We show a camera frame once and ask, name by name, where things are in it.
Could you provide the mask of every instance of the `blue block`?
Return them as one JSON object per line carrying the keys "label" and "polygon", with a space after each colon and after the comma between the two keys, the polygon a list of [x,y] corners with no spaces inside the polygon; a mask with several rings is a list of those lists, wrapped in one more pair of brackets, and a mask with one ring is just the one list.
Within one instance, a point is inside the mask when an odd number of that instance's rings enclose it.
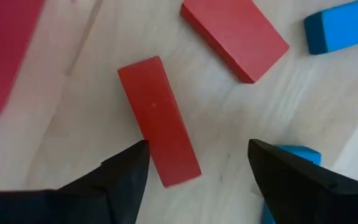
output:
{"label": "blue block", "polygon": [[[321,163],[321,154],[317,151],[314,151],[308,147],[304,146],[277,146],[284,151],[290,152],[294,155],[300,156],[304,159],[307,159],[314,164],[320,166]],[[264,204],[263,212],[262,212],[262,219],[261,224],[274,224],[274,219],[272,213],[270,212],[269,208],[267,207],[266,203]]]}
{"label": "blue block", "polygon": [[358,44],[358,1],[317,12],[304,25],[313,55]]}

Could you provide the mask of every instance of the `wooden table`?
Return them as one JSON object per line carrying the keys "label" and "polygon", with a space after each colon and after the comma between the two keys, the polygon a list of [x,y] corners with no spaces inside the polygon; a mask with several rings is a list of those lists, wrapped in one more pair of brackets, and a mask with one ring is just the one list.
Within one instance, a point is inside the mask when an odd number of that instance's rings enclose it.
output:
{"label": "wooden table", "polygon": [[311,56],[302,24],[346,2],[255,0],[291,48],[244,85],[179,16],[181,0],[47,0],[0,117],[0,189],[63,186],[142,139],[116,71],[154,55],[203,176],[164,189],[152,164],[138,223],[258,223],[250,138],[312,147],[358,178],[358,46]]}

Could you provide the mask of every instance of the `red object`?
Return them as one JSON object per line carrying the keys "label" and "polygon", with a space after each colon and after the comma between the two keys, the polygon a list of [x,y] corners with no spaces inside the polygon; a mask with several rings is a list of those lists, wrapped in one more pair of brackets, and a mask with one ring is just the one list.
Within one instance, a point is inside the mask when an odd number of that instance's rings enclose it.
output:
{"label": "red object", "polygon": [[44,0],[0,0],[0,112],[12,90]]}
{"label": "red object", "polygon": [[159,57],[118,70],[164,187],[201,175]]}
{"label": "red object", "polygon": [[244,83],[256,82],[289,49],[251,0],[185,0],[181,16]]}

